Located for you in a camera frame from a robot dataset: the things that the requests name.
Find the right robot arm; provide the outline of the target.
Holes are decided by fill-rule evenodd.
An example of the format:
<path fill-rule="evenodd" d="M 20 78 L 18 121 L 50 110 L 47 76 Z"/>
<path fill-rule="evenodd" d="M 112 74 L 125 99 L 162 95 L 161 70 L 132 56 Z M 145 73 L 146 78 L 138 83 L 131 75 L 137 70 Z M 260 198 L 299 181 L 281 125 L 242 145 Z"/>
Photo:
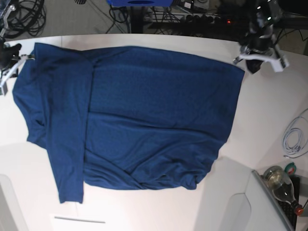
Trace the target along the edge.
<path fill-rule="evenodd" d="M 12 47 L 5 46 L 6 34 L 11 31 L 9 18 L 15 18 L 19 10 L 18 0 L 0 1 L 0 70 L 5 71 L 11 68 L 19 60 L 19 51 L 22 47 L 17 43 Z"/>

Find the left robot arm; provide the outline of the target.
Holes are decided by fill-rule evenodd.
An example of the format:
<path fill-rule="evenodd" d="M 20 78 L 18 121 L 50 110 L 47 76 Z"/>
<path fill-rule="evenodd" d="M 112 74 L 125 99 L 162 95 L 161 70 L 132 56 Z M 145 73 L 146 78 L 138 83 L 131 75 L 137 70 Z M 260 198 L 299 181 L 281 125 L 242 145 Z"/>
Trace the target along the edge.
<path fill-rule="evenodd" d="M 282 18 L 282 10 L 276 0 L 247 0 L 249 32 L 245 37 L 244 53 L 248 55 L 273 55 L 285 68 L 277 45 L 273 25 Z"/>

